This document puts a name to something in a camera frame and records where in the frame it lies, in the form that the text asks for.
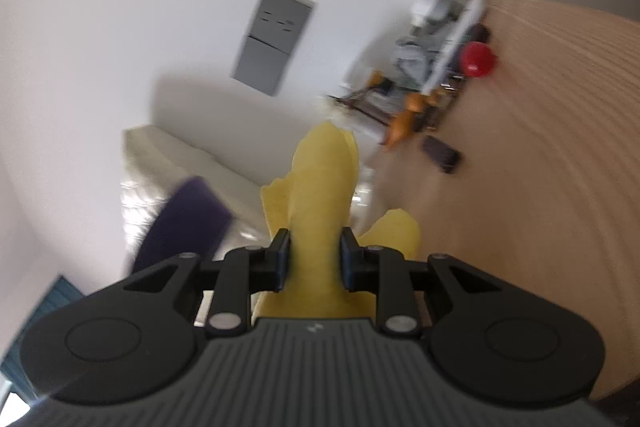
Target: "tabletop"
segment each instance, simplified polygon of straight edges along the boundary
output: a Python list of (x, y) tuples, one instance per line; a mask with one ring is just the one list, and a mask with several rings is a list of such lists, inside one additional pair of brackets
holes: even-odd
[(607, 355), (593, 397), (640, 375), (640, 23), (541, 0), (487, 0), (498, 66), (435, 136), (378, 152), (376, 198), (444, 251), (587, 318)]

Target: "purple object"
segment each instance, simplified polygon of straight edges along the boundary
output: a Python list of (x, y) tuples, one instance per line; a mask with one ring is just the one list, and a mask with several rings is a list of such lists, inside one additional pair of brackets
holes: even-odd
[(204, 179), (185, 181), (156, 217), (131, 272), (139, 272), (182, 252), (212, 257), (220, 247), (233, 216), (209, 190)]

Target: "silver screw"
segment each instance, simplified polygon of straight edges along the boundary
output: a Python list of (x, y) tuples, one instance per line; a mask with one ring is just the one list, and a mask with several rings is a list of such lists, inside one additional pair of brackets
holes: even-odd
[(242, 319), (235, 313), (216, 313), (209, 319), (209, 326), (217, 330), (234, 330), (242, 323)]
[(418, 326), (418, 321), (408, 315), (394, 315), (385, 322), (386, 329), (395, 333), (409, 333)]

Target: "wall outlet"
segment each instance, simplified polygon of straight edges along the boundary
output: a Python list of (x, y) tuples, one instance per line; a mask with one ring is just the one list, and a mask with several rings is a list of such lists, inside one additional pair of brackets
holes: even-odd
[(274, 94), (312, 9), (306, 0), (260, 0), (233, 77)]

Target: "yellow fabric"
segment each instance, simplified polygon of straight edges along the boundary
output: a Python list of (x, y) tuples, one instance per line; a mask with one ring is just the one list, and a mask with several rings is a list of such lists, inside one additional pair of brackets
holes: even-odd
[[(264, 293), (255, 317), (374, 317), (375, 297), (348, 293), (340, 281), (338, 240), (349, 220), (358, 177), (358, 149), (353, 135), (329, 122), (302, 139), (291, 171), (262, 188), (262, 206), (271, 237), (291, 232), (289, 274), (280, 293)], [(414, 259), (420, 234), (404, 210), (390, 210), (360, 239)]]

